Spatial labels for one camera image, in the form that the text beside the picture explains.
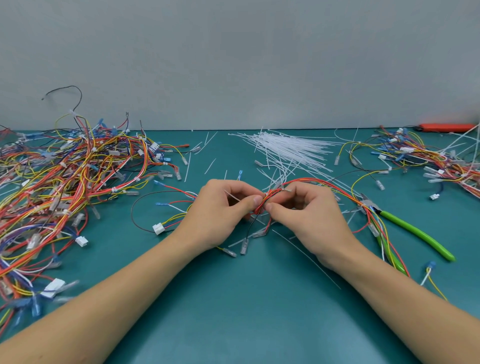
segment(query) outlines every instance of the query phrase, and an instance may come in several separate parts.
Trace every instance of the person's right arm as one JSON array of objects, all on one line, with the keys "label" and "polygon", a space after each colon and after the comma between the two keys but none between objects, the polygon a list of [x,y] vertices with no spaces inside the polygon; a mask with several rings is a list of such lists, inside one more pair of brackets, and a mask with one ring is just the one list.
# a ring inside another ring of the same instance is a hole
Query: person's right arm
[{"label": "person's right arm", "polygon": [[403,275],[351,233],[327,187],[294,182],[265,209],[348,281],[424,363],[477,363],[480,321]]}]

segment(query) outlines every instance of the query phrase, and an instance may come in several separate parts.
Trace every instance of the table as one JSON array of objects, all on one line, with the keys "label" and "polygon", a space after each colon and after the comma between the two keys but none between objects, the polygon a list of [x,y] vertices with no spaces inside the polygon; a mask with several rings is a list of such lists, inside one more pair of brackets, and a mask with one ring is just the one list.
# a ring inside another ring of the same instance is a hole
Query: table
[{"label": "table", "polygon": [[[333,130],[284,132],[309,137],[334,136]],[[356,140],[365,140],[373,132],[360,129]],[[226,170],[228,179],[236,179],[239,170],[243,170],[243,181],[266,187],[268,179],[256,170],[258,166],[253,162],[263,155],[254,154],[252,146],[228,133],[233,132],[219,131],[201,153],[192,156],[186,182],[172,179],[171,185],[197,192],[209,179],[223,179]],[[337,131],[337,135],[345,139],[351,139],[354,133],[351,129]],[[191,146],[204,141],[206,134],[206,131],[148,132],[153,140]],[[435,146],[446,146],[453,141],[451,135],[422,134],[422,137],[426,144]],[[342,154],[339,165],[334,166],[339,148],[330,147],[333,153],[326,157],[332,176],[353,170],[347,154]],[[384,167],[366,148],[355,155],[366,169]],[[186,167],[178,156],[173,158],[184,177]],[[295,173],[295,178],[303,176],[301,171]],[[406,174],[393,171],[376,177],[385,186],[384,191],[369,177],[358,182],[355,189],[365,193],[380,208],[432,235],[456,256],[456,262],[448,263],[425,242],[385,221],[391,241],[413,279],[420,281],[425,264],[434,260],[437,267],[432,276],[447,298],[479,317],[480,266],[476,254],[480,247],[476,245],[474,232],[479,202],[459,186],[448,183],[440,198],[431,201],[428,196],[435,193],[438,186],[428,183],[422,174],[421,168],[410,169]],[[353,172],[340,180],[351,185],[361,175],[363,173]],[[149,183],[141,194],[161,188]],[[155,205],[157,201],[171,201],[171,197],[163,195],[167,194],[142,199],[135,207],[135,221],[150,228],[163,217],[171,216],[172,211]],[[131,223],[130,208],[135,199],[124,196],[99,205],[101,220],[92,218],[83,233],[89,244],[85,248],[74,245],[62,256],[64,267],[52,276],[67,282],[81,280],[69,295],[77,295],[110,276],[162,238]],[[356,230],[364,223],[364,215],[357,214],[350,227]],[[240,223],[225,246],[240,240],[247,227],[246,223]],[[293,236],[283,226],[276,226],[274,230],[286,238]],[[380,255],[369,230],[361,231],[357,238]],[[298,240],[292,242],[306,251]],[[232,249],[238,253],[240,245]],[[340,276],[331,271],[327,273],[341,289],[273,232],[251,240],[247,255],[236,259],[217,249],[208,251],[175,277],[107,363],[417,362],[356,291]]]}]

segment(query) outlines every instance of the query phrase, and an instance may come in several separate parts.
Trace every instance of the person's left hand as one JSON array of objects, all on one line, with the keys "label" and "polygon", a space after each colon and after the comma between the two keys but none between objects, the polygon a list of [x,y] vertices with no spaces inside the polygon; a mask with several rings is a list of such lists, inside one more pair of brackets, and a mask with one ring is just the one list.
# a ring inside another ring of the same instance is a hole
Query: person's left hand
[{"label": "person's left hand", "polygon": [[260,205],[264,196],[262,191],[242,181],[210,180],[173,234],[192,241],[201,251],[211,249],[223,243],[242,217]]}]

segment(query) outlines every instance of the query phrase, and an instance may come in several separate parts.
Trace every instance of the wall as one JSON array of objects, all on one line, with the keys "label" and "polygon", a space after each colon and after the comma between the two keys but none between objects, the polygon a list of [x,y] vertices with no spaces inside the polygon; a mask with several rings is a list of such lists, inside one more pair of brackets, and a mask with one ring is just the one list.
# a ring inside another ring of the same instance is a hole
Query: wall
[{"label": "wall", "polygon": [[[476,110],[467,0],[4,0],[0,118],[50,128],[77,102],[147,129],[406,125]],[[71,121],[61,122],[72,126]]]}]

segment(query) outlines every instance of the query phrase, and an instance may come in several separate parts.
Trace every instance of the skin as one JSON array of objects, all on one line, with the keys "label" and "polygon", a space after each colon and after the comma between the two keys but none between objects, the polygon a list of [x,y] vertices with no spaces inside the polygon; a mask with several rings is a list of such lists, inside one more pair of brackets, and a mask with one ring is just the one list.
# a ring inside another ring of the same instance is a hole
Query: skin
[{"label": "skin", "polygon": [[[265,209],[322,264],[355,287],[421,361],[477,361],[479,320],[364,248],[350,232],[329,189],[299,182],[288,188],[292,192],[275,195]],[[236,203],[224,190],[241,201]],[[221,244],[263,196],[241,181],[209,181],[173,233],[1,344],[2,362],[102,363],[172,278],[197,255]]]}]

